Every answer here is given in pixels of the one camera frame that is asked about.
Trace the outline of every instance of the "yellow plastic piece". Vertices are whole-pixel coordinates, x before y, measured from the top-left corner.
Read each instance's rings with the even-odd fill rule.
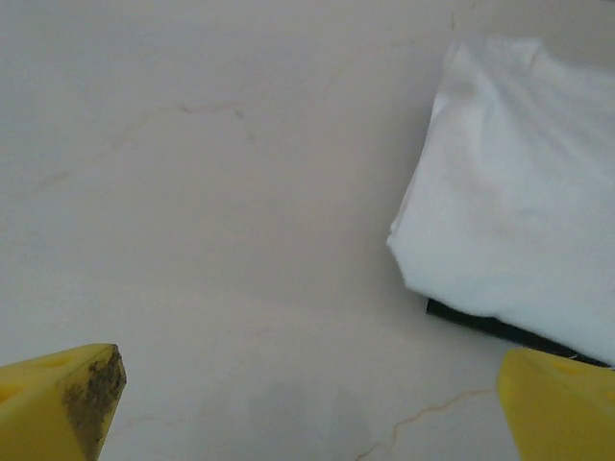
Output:
[[[117,346],[0,368],[0,461],[95,461],[126,384]]]
[[[615,372],[516,349],[498,391],[524,461],[615,460]]]

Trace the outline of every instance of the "white tissue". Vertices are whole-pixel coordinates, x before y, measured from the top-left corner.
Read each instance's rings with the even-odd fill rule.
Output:
[[[504,37],[443,72],[388,239],[406,285],[615,363],[615,76]]]

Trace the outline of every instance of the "marble surface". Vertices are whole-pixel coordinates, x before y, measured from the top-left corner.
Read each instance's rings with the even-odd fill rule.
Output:
[[[2,2],[0,363],[118,343],[103,461],[517,459],[509,345],[384,246],[500,3]]]

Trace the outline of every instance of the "black object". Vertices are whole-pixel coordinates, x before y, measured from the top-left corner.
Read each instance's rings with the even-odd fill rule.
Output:
[[[524,329],[514,327],[504,322],[500,322],[495,317],[477,317],[474,315],[464,314],[458,310],[452,309],[447,305],[435,300],[429,300],[427,304],[427,313],[448,320],[464,327],[476,329],[483,333],[495,336],[507,341],[516,343],[537,351],[552,353],[560,357],[572,358],[576,361],[596,365],[598,367],[606,367],[608,365],[594,358],[578,353],[570,348],[555,343],[549,339],[543,338]]]

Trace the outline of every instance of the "white tile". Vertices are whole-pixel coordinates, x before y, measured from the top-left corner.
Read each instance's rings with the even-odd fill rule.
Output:
[[[4,2],[0,363],[118,343],[104,461],[515,459],[384,246],[497,3]]]

